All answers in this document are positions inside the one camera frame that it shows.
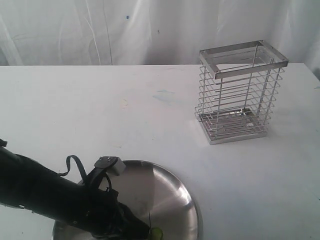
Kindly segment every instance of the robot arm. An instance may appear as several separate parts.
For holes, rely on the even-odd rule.
[[[38,162],[5,149],[0,140],[0,203],[32,210],[35,213],[88,231],[96,238],[108,240],[147,239],[150,228],[136,218],[130,209],[117,201],[108,173],[119,174],[125,165],[118,157],[101,157],[86,175],[80,160],[68,156],[66,173],[56,173]],[[82,183],[62,176],[74,159]],[[103,178],[109,187],[99,189]]]

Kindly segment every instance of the stainless steel plate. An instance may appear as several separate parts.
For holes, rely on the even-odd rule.
[[[165,240],[198,240],[202,231],[199,208],[184,184],[171,172],[151,162],[124,161],[126,169],[111,178],[118,200],[151,227],[159,227]],[[105,189],[107,181],[101,183]],[[89,232],[56,222],[53,240],[93,240]]]

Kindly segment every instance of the green object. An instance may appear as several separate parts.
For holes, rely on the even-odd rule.
[[[149,240],[163,240],[164,233],[159,227],[153,227],[150,230]]]

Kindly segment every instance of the black strap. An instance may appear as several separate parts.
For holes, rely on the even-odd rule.
[[[70,172],[70,160],[74,159],[78,169],[79,169],[79,172],[80,172],[80,175],[81,175],[81,178],[83,180],[83,183],[84,185],[88,186],[88,183],[87,183],[87,174],[86,174],[86,170],[84,168],[84,166],[82,165],[82,162],[80,161],[80,159],[76,156],[76,155],[70,155],[70,156],[67,156],[66,157],[66,168],[67,168],[67,171],[64,172],[64,173],[59,173],[59,176],[61,177],[64,177],[64,176],[67,176],[68,173]]]

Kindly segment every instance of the stainless steel basket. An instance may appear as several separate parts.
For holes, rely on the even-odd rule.
[[[195,115],[210,144],[266,136],[288,59],[264,40],[201,50],[199,57]]]

